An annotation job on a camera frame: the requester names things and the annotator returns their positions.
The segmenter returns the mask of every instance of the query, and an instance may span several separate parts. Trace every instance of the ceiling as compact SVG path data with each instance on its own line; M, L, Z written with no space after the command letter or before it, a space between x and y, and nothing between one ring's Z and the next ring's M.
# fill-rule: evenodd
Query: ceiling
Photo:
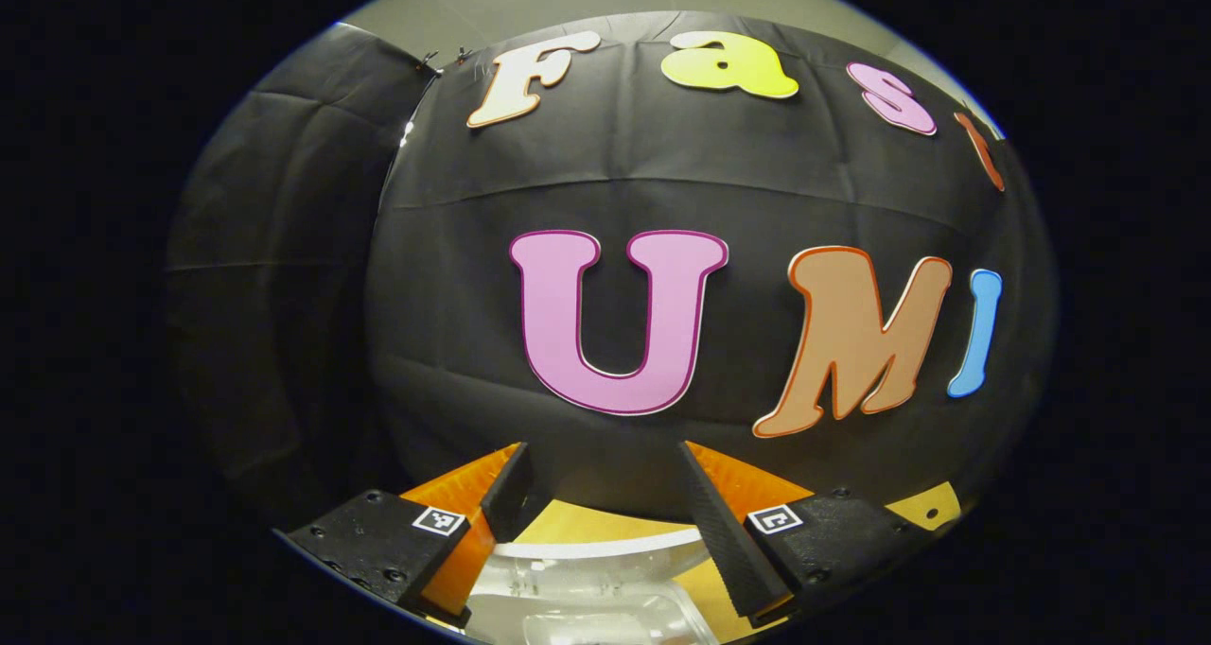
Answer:
M976 99L911 42L843 0L373 0L344 19L444 67L467 51L568 21L636 11L718 11L827 34L932 81L1004 138Z

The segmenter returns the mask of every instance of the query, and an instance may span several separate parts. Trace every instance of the pink letter u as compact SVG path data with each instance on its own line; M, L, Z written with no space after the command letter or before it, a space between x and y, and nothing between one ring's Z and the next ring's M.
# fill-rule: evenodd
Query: pink letter u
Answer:
M580 278L601 244L580 231L534 231L509 248L522 271L522 332L530 368L578 407L642 416L685 395L698 359L706 277L728 263L728 246L696 231L641 232L627 258L648 271L648 339L639 368L607 374L580 349Z

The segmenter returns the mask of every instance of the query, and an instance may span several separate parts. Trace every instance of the foam letter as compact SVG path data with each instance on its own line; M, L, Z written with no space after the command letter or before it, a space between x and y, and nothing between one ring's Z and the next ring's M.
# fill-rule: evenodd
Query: foam letter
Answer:
M992 163L992 155L988 154L988 143L985 140L985 137L976 131L971 119L968 119L964 114L955 114L954 119L963 125L963 128L968 131L968 136L971 137L971 145L976 146L976 154L980 155L980 163L985 167L985 172L987 172L988 179L992 180L992 185L997 188L997 191L1004 192L1005 180Z
M698 359L706 277L728 246L696 231L641 232L626 253L648 271L648 340L630 374L597 370L580 349L580 278L601 247L579 231L534 231L509 249L522 271L522 330L530 369L578 407L620 416L666 409L689 386Z
M529 83L534 77L543 86L555 86L567 75L572 64L568 50L592 51L601 45L602 38L592 30L576 33L574 36L562 36L540 41L536 45L522 46L497 56L497 75L492 77L483 105L466 120L469 128L483 128L503 120L517 119L538 108L539 97L529 93ZM539 61L539 56L547 53Z
M861 249L804 249L791 260L788 277L807 303L803 338L782 399L753 425L753 434L781 437L814 426L823 416L817 401L830 376L837 420L860 401L865 414L908 401L951 286L949 263L918 261L886 326L874 266Z
M997 326L997 301L1000 299L1000 275L995 271L976 270L971 272L971 295L976 296L976 312L971 318L971 338L968 339L968 353L963 358L959 374L951 379L946 393L968 396L983 385L983 368L988 361L988 347L992 344L992 332Z
M787 98L799 92L799 83L782 73L774 47L751 36L717 30L693 30L675 36L675 51L660 63L660 70L675 83L693 88L739 88L756 97Z
M855 83L866 88L862 98L867 106L873 108L883 120L923 136L930 137L937 132L937 125L930 119L929 110L912 97L912 90L900 77L889 71L867 67L866 63L851 63L845 67Z

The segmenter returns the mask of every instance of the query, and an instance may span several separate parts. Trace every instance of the letter u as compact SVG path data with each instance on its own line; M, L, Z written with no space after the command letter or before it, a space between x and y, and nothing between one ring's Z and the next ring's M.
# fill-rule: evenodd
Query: letter u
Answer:
M530 369L578 407L642 416L685 395L698 359L706 277L728 263L728 246L699 231L648 231L626 247L648 273L648 324L643 362L630 374L607 374L580 347L581 275L601 244L580 231L533 231L509 254L522 271L522 332Z

